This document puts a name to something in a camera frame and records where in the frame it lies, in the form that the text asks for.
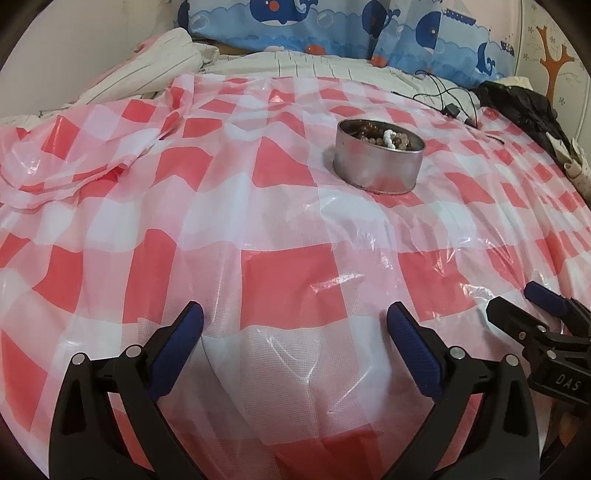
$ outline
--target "wall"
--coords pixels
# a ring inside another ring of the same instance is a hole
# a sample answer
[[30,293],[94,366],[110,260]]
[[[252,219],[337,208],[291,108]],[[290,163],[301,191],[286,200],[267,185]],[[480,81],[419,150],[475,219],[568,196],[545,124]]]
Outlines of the wall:
[[591,79],[564,33],[534,0],[522,2],[522,42],[517,75],[548,96],[569,138],[591,153]]
[[53,0],[0,72],[0,117],[38,113],[77,97],[140,41],[170,29],[180,1],[162,5],[169,2]]

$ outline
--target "black cable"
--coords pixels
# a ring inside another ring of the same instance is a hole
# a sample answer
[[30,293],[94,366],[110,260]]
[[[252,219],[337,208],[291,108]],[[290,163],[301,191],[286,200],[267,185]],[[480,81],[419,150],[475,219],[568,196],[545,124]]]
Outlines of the black cable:
[[[415,72],[414,76],[417,77],[419,74],[423,74],[423,75],[425,75],[425,77],[428,76],[431,80],[433,80],[433,83],[435,84],[435,87],[437,88],[438,93],[416,93],[412,97],[409,97],[407,95],[404,95],[404,94],[398,93],[398,92],[392,92],[392,93],[394,93],[395,95],[398,95],[400,97],[406,98],[408,100],[413,100],[415,102],[418,102],[424,106],[428,106],[429,108],[435,110],[436,112],[442,113],[444,115],[445,115],[445,113],[443,111],[445,110],[446,105],[445,105],[445,101],[443,99],[443,95],[448,94],[450,97],[452,97],[457,102],[458,109],[460,109],[464,113],[464,115],[466,115],[468,118],[470,118],[470,115],[468,114],[468,112],[466,112],[466,110],[462,106],[462,103],[460,102],[460,100],[458,100],[458,98],[454,94],[450,93],[453,90],[461,90],[462,92],[466,92],[468,94],[468,97],[470,97],[470,102],[471,102],[472,108],[474,110],[474,120],[476,122],[476,129],[478,129],[478,113],[476,110],[476,105],[474,103],[474,99],[472,98],[472,95],[470,94],[470,92],[467,89],[465,89],[463,87],[459,87],[459,86],[447,88],[446,85],[441,80],[441,78],[437,77],[436,75],[434,75],[432,73],[426,72],[425,70],[417,70]],[[439,88],[439,83],[437,83],[438,80],[439,80],[439,82],[441,82],[441,86],[443,87],[444,90],[441,90]],[[424,97],[428,97],[428,98],[439,97],[441,100],[441,109],[438,109],[437,107],[435,107],[433,105],[429,105],[428,103],[418,100],[417,97],[419,97],[419,96],[424,96]]]
[[[441,80],[441,78],[439,78],[438,76],[436,76],[436,75],[434,75],[432,73],[426,72],[425,70],[417,70],[415,72],[415,76],[417,74],[424,74],[425,77],[428,76],[431,80],[433,80],[433,82],[437,86],[437,91],[439,92],[439,95],[441,96],[441,105],[442,105],[441,109],[442,110],[445,107],[445,101],[443,100],[443,95],[446,93],[446,94],[448,94],[450,97],[452,97],[457,102],[457,107],[460,110],[462,110],[462,112],[464,112],[464,114],[466,116],[470,117],[470,115],[468,115],[468,112],[466,112],[466,110],[462,106],[462,103],[460,102],[460,100],[458,100],[458,98],[454,94],[449,93],[451,90],[462,90],[463,92],[468,93],[468,96],[470,97],[470,101],[472,102],[472,106],[474,106],[474,101],[472,100],[472,96],[470,95],[470,93],[466,89],[464,89],[462,87],[458,87],[458,86],[456,86],[456,87],[449,87],[448,88],[448,87],[446,87],[445,83],[443,83],[443,80]],[[438,80],[441,83],[441,86],[443,87],[443,91],[439,88],[439,84],[437,83]]]
[[[425,77],[429,77],[431,80],[433,80],[433,83],[435,84],[435,87],[437,88],[437,91],[439,92],[439,98],[441,99],[441,110],[443,110],[445,108],[445,103],[443,102],[443,94],[441,93],[441,89],[439,88],[439,84],[437,83],[437,80],[435,77],[435,75],[426,72],[425,70],[417,70],[416,72],[414,72],[414,76],[417,77],[419,74],[424,74]],[[413,99],[416,99],[415,97],[418,97],[419,95],[424,95],[424,96],[429,96],[429,97],[436,97],[437,95],[428,95],[426,93],[417,93],[416,95],[413,96]]]
[[[430,72],[427,72],[425,70],[417,70],[415,72],[415,76],[418,74],[423,74],[426,76],[428,76],[431,80],[433,80],[433,82],[435,83],[435,85],[437,86],[437,91],[439,92],[439,94],[441,95],[441,104],[444,105],[445,102],[443,100],[443,95],[446,93],[448,94],[450,97],[452,97],[456,102],[457,102],[457,106],[460,110],[462,110],[462,112],[464,112],[464,114],[467,117],[470,117],[470,115],[468,114],[468,112],[466,112],[466,110],[464,109],[464,107],[462,106],[462,103],[460,102],[460,100],[458,100],[458,98],[450,93],[452,90],[461,90],[462,92],[466,92],[468,94],[468,97],[470,97],[470,102],[472,103],[472,108],[474,110],[474,120],[476,121],[476,124],[478,124],[478,113],[476,112],[476,105],[474,104],[474,100],[472,99],[472,95],[470,94],[470,92],[463,88],[463,87],[446,87],[445,83],[443,83],[443,80],[441,80],[441,78],[439,78],[437,75],[434,75]],[[441,83],[441,86],[443,87],[443,91],[439,88],[439,84],[437,83],[437,81],[439,80],[439,82]],[[425,93],[418,93],[417,95],[423,95],[423,96],[437,96],[437,95],[427,95]]]
[[476,121],[476,124],[478,124],[478,112],[476,110],[476,105],[474,104],[474,99],[472,98],[472,95],[470,94],[470,92],[462,87],[452,87],[449,90],[462,90],[463,92],[466,92],[468,94],[468,97],[470,97],[470,103],[472,104],[472,109],[474,110],[474,120]]

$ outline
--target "plastic sheet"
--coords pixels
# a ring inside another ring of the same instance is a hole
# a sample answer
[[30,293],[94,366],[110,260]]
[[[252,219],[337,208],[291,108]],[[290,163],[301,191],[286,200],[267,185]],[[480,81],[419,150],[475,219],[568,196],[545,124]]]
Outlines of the plastic sheet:
[[[426,140],[412,193],[334,174],[352,115]],[[72,355],[118,355],[195,300],[203,340],[160,407],[210,479],[380,478],[431,407],[385,332],[391,303],[490,359],[518,353],[485,321],[493,297],[535,313],[535,280],[591,303],[591,212],[518,128],[480,120],[348,80],[185,75],[157,100],[0,130],[0,413],[23,448],[47,471]]]

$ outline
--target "pillowcase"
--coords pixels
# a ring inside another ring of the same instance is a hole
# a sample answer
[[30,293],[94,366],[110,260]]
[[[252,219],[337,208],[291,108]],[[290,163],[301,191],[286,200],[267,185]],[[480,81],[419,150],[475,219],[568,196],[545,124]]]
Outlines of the pillowcase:
[[515,74],[519,0],[392,0],[372,64],[424,70],[472,88]]
[[179,24],[186,24],[194,36],[251,51],[284,47],[317,55],[370,59],[383,27],[400,14],[390,10],[389,3],[187,0],[179,10]]

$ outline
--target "tree wall decal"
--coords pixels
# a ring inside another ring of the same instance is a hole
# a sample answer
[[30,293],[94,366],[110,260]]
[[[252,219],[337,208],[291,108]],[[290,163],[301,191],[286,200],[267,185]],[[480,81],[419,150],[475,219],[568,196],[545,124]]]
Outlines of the tree wall decal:
[[556,80],[558,79],[560,69],[566,63],[574,61],[574,58],[568,54],[567,47],[563,44],[560,58],[558,60],[553,59],[548,46],[548,27],[545,25],[544,28],[536,27],[536,29],[538,30],[538,33],[542,38],[542,43],[544,44],[545,58],[540,59],[540,63],[546,70],[548,70],[548,91],[546,92],[546,97],[550,103],[553,104],[554,92],[556,91]]

